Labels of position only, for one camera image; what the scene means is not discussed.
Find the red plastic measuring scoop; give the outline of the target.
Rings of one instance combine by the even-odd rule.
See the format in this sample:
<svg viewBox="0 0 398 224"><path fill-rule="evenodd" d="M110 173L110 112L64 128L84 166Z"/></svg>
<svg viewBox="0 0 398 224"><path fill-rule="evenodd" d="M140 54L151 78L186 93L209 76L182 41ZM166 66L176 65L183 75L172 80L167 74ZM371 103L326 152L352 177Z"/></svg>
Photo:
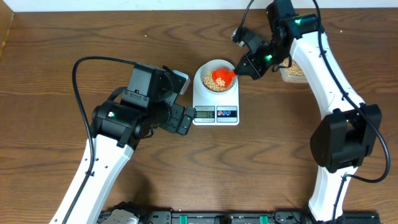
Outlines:
<svg viewBox="0 0 398 224"><path fill-rule="evenodd" d="M226 86L232 83L233 78L236 76L234 70L227 68L217 68L212 74L212 78L215 81L217 78L222 78L226 82Z"/></svg>

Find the clear plastic container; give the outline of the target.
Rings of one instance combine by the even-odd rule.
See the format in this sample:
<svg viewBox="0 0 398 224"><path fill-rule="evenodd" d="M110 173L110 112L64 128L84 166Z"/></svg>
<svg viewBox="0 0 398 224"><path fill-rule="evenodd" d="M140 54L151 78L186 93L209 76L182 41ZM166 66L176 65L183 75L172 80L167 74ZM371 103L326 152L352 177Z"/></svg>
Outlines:
<svg viewBox="0 0 398 224"><path fill-rule="evenodd" d="M280 66L281 66L281 69L279 71L281 73L281 77L282 77L283 81L285 81L287 83L299 83L299 84L308 83L305 76L304 77L290 76L284 71L285 67L283 67L283 63Z"/></svg>

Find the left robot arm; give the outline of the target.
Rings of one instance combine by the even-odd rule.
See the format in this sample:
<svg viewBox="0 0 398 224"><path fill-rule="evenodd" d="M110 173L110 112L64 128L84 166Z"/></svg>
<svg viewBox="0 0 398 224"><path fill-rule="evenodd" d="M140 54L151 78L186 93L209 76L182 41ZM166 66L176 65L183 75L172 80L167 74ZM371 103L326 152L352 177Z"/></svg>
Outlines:
<svg viewBox="0 0 398 224"><path fill-rule="evenodd" d="M128 86L115 89L97 106L79 168L52 223L96 223L123 167L139 142L156 128L186 135L195 109L176 104L190 77L167 67L138 63Z"/></svg>

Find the grey round bowl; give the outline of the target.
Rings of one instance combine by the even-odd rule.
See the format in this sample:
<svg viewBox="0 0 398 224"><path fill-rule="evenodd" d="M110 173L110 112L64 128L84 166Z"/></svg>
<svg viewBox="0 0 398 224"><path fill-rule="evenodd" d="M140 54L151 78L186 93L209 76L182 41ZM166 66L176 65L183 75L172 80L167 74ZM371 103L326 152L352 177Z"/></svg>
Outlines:
<svg viewBox="0 0 398 224"><path fill-rule="evenodd" d="M196 87L201 87L201 86L202 86L202 87L204 87L206 90L210 91L210 90L207 89L207 87L203 84L203 78L204 78L204 76L206 75L207 71L209 71L209 70L216 70L217 68L227 68L227 69L229 69L229 70L233 70L233 69L234 69L234 66L233 66L231 63L229 63L228 61L222 60L222 59L215 59L215 60L211 60L211 61L207 62L206 64L202 65L202 66L199 68L199 70L198 70L198 77L199 77L200 85L199 85L199 84L196 84ZM234 77L232 83L233 83L233 86L232 86L229 90L227 90L227 91L233 90L233 89L235 89L235 88L237 87L237 85L238 85L238 78L237 78L237 77Z"/></svg>

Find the pile of soybeans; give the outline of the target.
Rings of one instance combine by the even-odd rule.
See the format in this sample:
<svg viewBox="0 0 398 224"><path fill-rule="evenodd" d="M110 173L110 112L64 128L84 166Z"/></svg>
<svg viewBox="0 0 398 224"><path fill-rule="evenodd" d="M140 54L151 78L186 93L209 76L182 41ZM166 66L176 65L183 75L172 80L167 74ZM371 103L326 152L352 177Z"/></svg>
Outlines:
<svg viewBox="0 0 398 224"><path fill-rule="evenodd" d="M300 68L300 66L296 63L296 61L292 60L291 65L289 66L289 62L290 59L287 58L284 60L283 62L283 67L284 71L290 75L290 76L294 76L294 77L304 77L304 72L302 71L302 69Z"/></svg>

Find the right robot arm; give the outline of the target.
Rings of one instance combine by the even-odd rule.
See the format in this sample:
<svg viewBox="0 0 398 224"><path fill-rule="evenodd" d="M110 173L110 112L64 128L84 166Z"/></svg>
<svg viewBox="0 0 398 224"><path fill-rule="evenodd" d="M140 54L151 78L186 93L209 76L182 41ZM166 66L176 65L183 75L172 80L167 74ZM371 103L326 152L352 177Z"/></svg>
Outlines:
<svg viewBox="0 0 398 224"><path fill-rule="evenodd" d="M319 12L300 15L290 1L274 1L266 13L271 40L262 40L243 24L233 32L232 41L248 48L235 74L257 80L268 70L283 70L284 61L303 71L318 103L321 123L310 138L318 172L302 222L346 223L345 193L376 140L382 138L381 110L367 105L347 81L328 45Z"/></svg>

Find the white digital kitchen scale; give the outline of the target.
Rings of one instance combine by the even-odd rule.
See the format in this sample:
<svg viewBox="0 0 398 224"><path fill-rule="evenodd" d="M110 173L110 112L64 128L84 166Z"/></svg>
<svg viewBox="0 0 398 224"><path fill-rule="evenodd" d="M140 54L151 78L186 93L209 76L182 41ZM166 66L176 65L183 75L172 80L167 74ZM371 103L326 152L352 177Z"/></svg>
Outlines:
<svg viewBox="0 0 398 224"><path fill-rule="evenodd" d="M193 123L197 126L236 126L239 124L239 82L235 89L212 93L200 85L198 71L193 82Z"/></svg>

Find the soybeans in red scoop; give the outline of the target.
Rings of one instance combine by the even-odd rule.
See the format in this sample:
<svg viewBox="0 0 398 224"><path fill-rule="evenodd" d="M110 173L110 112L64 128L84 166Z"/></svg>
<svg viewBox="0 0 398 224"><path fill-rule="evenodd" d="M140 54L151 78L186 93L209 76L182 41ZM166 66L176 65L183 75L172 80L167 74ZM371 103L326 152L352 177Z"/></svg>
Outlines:
<svg viewBox="0 0 398 224"><path fill-rule="evenodd" d="M218 86L222 87L222 88L226 85L226 82L225 82L222 78L217 78L217 79L215 80L215 83L216 83Z"/></svg>

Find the soybeans in grey bowl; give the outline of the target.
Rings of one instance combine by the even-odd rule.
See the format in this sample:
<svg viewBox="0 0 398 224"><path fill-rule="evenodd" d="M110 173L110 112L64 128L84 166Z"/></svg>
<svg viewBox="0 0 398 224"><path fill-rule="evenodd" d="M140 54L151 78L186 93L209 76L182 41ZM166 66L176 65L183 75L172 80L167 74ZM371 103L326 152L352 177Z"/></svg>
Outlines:
<svg viewBox="0 0 398 224"><path fill-rule="evenodd" d="M229 90L233 86L233 83L230 83L228 86L225 85L223 88L218 86L212 78L213 72L214 70L207 71L206 75L203 78L203 84L207 87L207 89L214 92L224 92Z"/></svg>

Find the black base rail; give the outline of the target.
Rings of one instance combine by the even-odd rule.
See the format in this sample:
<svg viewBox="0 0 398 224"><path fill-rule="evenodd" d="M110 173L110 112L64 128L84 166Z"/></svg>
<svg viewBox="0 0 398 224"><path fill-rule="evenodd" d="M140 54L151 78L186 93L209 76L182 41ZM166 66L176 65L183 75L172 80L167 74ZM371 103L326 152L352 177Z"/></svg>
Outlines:
<svg viewBox="0 0 398 224"><path fill-rule="evenodd" d="M276 210L260 213L205 213L170 210L144 210L131 202L121 202L101 212L100 224L299 224L315 223L307 210Z"/></svg>

